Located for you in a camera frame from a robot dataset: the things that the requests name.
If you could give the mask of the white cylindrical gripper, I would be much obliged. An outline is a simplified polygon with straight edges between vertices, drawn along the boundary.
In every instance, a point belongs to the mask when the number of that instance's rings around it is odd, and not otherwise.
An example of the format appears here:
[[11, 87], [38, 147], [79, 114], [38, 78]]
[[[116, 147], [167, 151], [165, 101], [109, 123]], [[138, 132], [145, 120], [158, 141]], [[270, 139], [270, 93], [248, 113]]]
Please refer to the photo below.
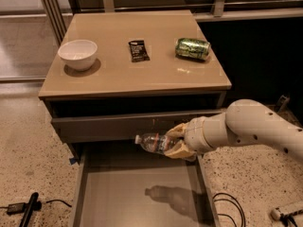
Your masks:
[[188, 123], [181, 123], [168, 130], [166, 135], [172, 138], [183, 138], [179, 140], [171, 149], [164, 152], [170, 159], [183, 159], [193, 162], [196, 159], [196, 152], [204, 154], [213, 150], [204, 134], [205, 116], [196, 117]]

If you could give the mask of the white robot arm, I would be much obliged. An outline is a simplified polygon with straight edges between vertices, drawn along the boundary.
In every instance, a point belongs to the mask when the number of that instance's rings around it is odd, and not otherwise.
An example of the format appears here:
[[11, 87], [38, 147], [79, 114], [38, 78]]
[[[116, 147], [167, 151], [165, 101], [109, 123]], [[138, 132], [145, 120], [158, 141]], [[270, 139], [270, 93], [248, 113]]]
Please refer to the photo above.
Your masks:
[[171, 159], [203, 155], [226, 146], [266, 145], [303, 161], [303, 129], [250, 99], [233, 102], [223, 113], [179, 124], [167, 136], [181, 138], [165, 152]]

